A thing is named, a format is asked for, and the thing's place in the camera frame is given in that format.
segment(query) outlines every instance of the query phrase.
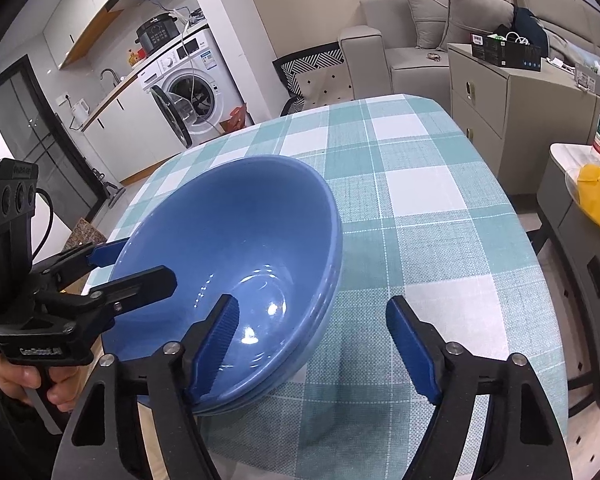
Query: gray pillow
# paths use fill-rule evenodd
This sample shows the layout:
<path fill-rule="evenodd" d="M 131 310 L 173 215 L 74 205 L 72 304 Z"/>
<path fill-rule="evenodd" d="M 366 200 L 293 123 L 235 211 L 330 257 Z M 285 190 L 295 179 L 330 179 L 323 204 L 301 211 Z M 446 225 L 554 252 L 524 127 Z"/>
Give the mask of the gray pillow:
<path fill-rule="evenodd" d="M 447 43 L 471 43 L 471 33 L 493 34 L 499 25 L 511 27 L 513 5 L 507 0 L 449 0 L 448 18 L 439 50 Z"/>
<path fill-rule="evenodd" d="M 438 0 L 408 0 L 411 17 L 416 25 L 417 45 L 420 48 L 436 48 L 445 31 L 448 10 Z"/>

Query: metal screw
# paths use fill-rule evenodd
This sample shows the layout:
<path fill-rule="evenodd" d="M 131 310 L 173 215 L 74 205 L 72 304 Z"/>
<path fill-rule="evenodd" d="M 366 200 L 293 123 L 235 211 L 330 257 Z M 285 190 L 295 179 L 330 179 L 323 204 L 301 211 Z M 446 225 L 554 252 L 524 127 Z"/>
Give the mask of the metal screw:
<path fill-rule="evenodd" d="M 113 361 L 115 361 L 116 358 L 113 354 L 104 354 L 99 360 L 98 360 L 98 364 L 100 366 L 111 366 L 113 364 Z"/>
<path fill-rule="evenodd" d="M 526 357 L 524 357 L 522 354 L 511 354 L 511 360 L 513 361 L 513 364 L 518 365 L 518 366 L 524 366 L 526 365 Z"/>
<path fill-rule="evenodd" d="M 162 352 L 167 355 L 174 355 L 180 351 L 180 343 L 171 341 L 162 347 Z"/>
<path fill-rule="evenodd" d="M 460 355 L 464 352 L 464 347 L 460 343 L 456 343 L 455 341 L 450 341 L 445 346 L 446 351 L 451 355 Z"/>

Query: washing machine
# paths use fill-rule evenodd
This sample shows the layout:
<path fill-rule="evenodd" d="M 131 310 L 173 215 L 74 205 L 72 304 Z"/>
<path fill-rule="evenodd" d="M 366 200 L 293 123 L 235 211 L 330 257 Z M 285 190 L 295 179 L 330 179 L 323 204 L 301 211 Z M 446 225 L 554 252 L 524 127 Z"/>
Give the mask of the washing machine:
<path fill-rule="evenodd" d="M 224 134 L 244 104 L 209 28 L 185 37 L 138 74 L 186 148 Z"/>

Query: kitchen faucet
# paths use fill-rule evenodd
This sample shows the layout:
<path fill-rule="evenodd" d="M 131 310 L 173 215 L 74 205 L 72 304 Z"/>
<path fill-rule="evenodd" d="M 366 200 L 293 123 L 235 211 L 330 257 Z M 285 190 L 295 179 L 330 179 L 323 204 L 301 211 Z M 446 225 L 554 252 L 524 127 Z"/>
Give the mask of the kitchen faucet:
<path fill-rule="evenodd" d="M 110 69 L 110 68 L 106 68 L 106 69 L 104 69 L 102 72 L 100 72 L 100 80 L 101 80 L 101 81 L 102 81 L 102 75 L 103 75 L 105 72 L 111 72 L 111 75 L 113 76 L 113 88 L 115 88 L 116 86 L 118 86 L 118 85 L 120 84 L 120 78 L 119 78 L 119 77 L 118 77 L 118 75 L 117 75 L 115 72 L 113 72 L 113 70 L 112 70 L 112 69 Z"/>

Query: black box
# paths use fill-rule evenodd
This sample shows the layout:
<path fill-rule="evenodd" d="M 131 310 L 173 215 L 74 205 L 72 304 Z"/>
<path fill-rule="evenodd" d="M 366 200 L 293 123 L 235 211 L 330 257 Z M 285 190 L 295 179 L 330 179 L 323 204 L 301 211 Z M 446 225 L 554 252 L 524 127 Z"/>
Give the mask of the black box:
<path fill-rule="evenodd" d="M 540 47 L 531 44 L 525 45 L 472 34 L 471 54 L 503 68 L 521 68 L 540 72 Z"/>

